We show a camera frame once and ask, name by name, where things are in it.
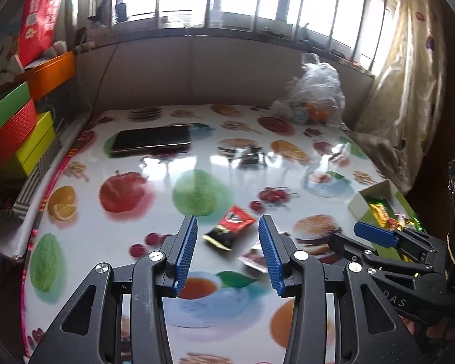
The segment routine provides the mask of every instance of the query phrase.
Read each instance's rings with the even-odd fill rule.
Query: ridged blue rubber pad
[[[260,236],[261,249],[263,249],[263,255],[265,256],[271,285],[277,291],[278,295],[282,295],[285,291],[285,283],[283,282],[281,260],[270,232],[268,231],[268,226],[263,218],[260,219],[258,224],[258,234]]]
[[[384,230],[383,228],[371,226],[370,224],[357,222],[354,225],[354,233],[359,238],[382,246],[383,248],[395,247],[398,240],[394,237],[391,231]]]
[[[184,239],[184,245],[178,255],[177,265],[175,268],[175,283],[174,289],[177,293],[183,289],[187,275],[189,274],[190,262],[194,253],[195,242],[197,241],[197,219],[192,218],[187,228],[187,233]]]

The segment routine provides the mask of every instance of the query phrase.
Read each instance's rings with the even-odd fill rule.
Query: pink snack package
[[[60,4],[61,0],[25,0],[18,42],[22,67],[52,46]]]

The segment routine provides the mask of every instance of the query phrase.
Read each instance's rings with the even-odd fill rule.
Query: white wall
[[[269,105],[301,76],[302,52],[270,43],[212,36],[149,38],[83,52],[78,79],[96,111],[145,105],[231,103]],[[351,126],[372,79],[329,62],[339,72]]]

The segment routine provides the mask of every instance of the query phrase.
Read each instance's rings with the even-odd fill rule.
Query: smartphone
[[[111,156],[136,153],[186,152],[190,147],[188,125],[150,127],[120,131],[110,151]]]

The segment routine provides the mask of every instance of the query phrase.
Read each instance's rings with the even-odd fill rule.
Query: plastic bag
[[[344,127],[345,97],[337,70],[321,63],[314,53],[302,55],[302,69],[304,75],[288,84],[287,96],[273,102],[272,113],[299,124],[320,122]]]

